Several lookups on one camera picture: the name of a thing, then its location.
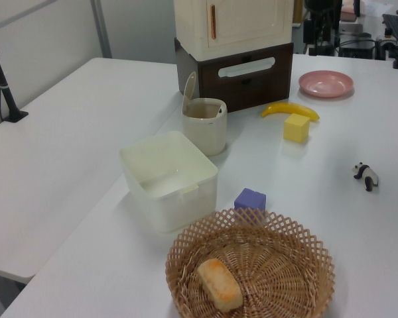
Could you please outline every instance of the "white table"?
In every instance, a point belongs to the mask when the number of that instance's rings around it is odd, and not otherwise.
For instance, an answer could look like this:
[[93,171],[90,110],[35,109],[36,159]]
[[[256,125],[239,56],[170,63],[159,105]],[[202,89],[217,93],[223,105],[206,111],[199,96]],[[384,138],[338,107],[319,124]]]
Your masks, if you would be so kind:
[[[168,75],[176,68],[165,67]],[[321,69],[350,75],[354,94],[301,93],[299,76]],[[166,100],[152,91],[142,106],[159,101],[156,109]],[[228,147],[211,157],[219,169],[217,209],[233,207],[244,187],[266,193],[268,210],[302,223],[333,256],[335,293],[324,318],[398,317],[398,70],[388,62],[294,55],[289,101],[320,115],[304,144],[283,139],[287,114],[262,119],[265,106],[229,114]],[[180,130],[180,113],[179,105],[158,133]],[[360,161],[379,175],[371,193],[353,178]],[[151,230],[120,176],[3,318],[177,317],[165,281],[177,234]]]
[[178,106],[176,81],[172,65],[93,59],[0,124],[0,275],[43,267],[122,173],[118,150]]

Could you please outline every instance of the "white plastic container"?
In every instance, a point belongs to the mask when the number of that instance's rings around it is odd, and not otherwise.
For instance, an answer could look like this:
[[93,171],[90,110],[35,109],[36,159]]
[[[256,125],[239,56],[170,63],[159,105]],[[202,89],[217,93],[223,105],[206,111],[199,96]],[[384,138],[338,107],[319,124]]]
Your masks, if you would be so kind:
[[292,41],[294,0],[174,0],[176,37],[196,61]]
[[183,133],[205,156],[223,151],[227,139],[227,105],[220,99],[192,99],[196,72],[192,72],[184,89]]
[[119,152],[128,187],[159,232],[215,211],[215,165],[181,132],[146,138]]

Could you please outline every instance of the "toy panda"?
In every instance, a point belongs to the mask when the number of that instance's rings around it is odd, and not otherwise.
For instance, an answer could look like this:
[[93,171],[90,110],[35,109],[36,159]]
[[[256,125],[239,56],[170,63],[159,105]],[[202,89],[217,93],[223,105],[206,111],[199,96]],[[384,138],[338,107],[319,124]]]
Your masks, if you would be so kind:
[[354,171],[357,174],[354,176],[355,179],[364,178],[365,189],[367,191],[371,191],[373,186],[379,186],[379,178],[377,174],[366,164],[360,162],[357,166],[355,166]]

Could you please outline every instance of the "toy banana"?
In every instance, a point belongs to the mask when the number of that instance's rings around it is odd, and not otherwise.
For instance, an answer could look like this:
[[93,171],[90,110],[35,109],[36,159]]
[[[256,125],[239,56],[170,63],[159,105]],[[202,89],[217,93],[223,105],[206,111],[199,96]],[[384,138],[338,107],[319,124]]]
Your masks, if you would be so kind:
[[265,117],[267,115],[275,113],[294,113],[302,116],[307,116],[312,121],[317,121],[320,118],[320,116],[318,116],[318,114],[311,108],[295,103],[287,103],[286,101],[269,104],[267,108],[261,113],[261,116]]

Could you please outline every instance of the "purple cube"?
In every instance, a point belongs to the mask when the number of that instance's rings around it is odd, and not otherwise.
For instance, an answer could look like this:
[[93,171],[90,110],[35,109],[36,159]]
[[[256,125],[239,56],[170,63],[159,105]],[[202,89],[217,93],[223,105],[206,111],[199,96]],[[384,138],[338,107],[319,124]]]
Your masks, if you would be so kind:
[[247,209],[248,207],[252,210],[260,209],[265,210],[265,194],[252,191],[250,189],[243,189],[236,200],[234,200],[234,209]]

